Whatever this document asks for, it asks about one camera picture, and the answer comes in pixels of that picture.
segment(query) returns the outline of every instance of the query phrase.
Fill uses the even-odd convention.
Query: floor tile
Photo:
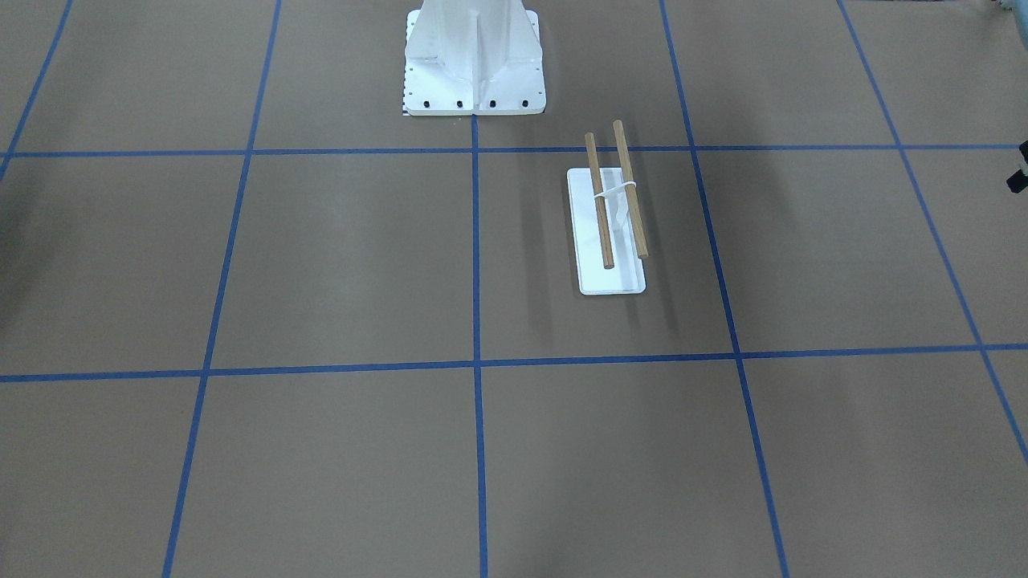
[[[241,162],[11,162],[0,185],[0,372],[199,367]]]
[[[471,146],[468,117],[403,115],[404,30],[420,4],[283,3],[257,146]]]
[[[476,576],[471,370],[214,378],[173,576]]]
[[[669,2],[667,11],[697,144],[892,143],[835,2]]]
[[[0,17],[0,150],[14,137],[22,112],[61,22],[64,0],[6,2]]]
[[[1028,351],[991,352],[989,359],[1024,437],[1028,435]]]
[[[777,576],[735,364],[487,369],[489,576]]]
[[[633,153],[651,244],[639,295],[579,292],[566,172],[585,154],[480,162],[483,357],[731,351],[687,153]]]
[[[793,576],[1028,570],[1028,468],[978,354],[746,369]]]
[[[995,2],[846,2],[905,143],[1020,143],[1028,51]]]
[[[744,350],[974,342],[897,153],[701,164]]]
[[[1020,155],[1012,150],[907,154],[982,338],[1028,341],[1028,204],[1004,184]]]
[[[196,380],[0,388],[0,575],[158,576]]]
[[[472,357],[471,156],[259,156],[215,366]]]
[[[546,112],[483,117],[482,146],[583,146],[586,133],[613,134],[616,118],[631,144],[687,144],[657,2],[524,4],[539,13]]]
[[[19,149],[245,148],[273,6],[76,2]]]

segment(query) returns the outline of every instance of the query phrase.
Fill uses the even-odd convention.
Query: black object
[[[1021,151],[1021,156],[1028,162],[1028,141],[1021,143],[1018,147]],[[1011,192],[1021,192],[1022,190],[1028,188],[1028,175],[1025,175],[1024,171],[1018,171],[1006,179],[1006,186],[1011,187]]]

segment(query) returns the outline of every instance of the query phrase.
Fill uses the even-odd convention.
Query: wooden dowel
[[[614,139],[618,142],[618,158],[621,160],[621,176],[625,181],[634,181],[632,177],[632,161],[628,157],[628,142],[625,141],[625,125],[621,120],[614,121]],[[639,197],[635,185],[625,187],[628,197],[628,217],[632,222],[632,236],[635,238],[635,253],[640,259],[650,256],[650,246],[646,242],[646,230],[642,228],[642,212],[639,211]]]
[[[589,156],[589,174],[592,176],[592,193],[603,192],[603,179],[599,176],[599,156],[596,155],[596,137],[585,134],[585,151]],[[611,248],[611,226],[607,220],[607,200],[596,196],[596,225],[599,227],[599,249],[603,252],[603,268],[614,268],[614,250]]]

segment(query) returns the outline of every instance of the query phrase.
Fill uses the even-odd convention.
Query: tiled floor
[[[527,4],[479,120],[400,114],[416,0],[0,3],[0,576],[1028,575],[1011,13]]]

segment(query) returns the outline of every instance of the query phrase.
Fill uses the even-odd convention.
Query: wooden rod
[[[625,125],[621,120],[614,121],[614,139],[618,141],[618,158],[621,160],[621,176],[625,181],[634,181],[632,177],[632,161],[628,157],[628,142],[625,141]],[[635,238],[635,253],[640,259],[650,256],[650,246],[646,242],[646,230],[642,228],[642,212],[639,211],[639,197],[635,185],[625,187],[628,197],[628,217],[632,222],[632,236]]]
[[[589,156],[589,174],[592,175],[592,193],[603,192],[603,179],[599,176],[599,156],[596,155],[596,137],[585,134],[585,151]],[[614,250],[611,248],[611,226],[607,220],[607,201],[596,196],[596,225],[599,226],[599,249],[603,252],[603,268],[614,268]]]

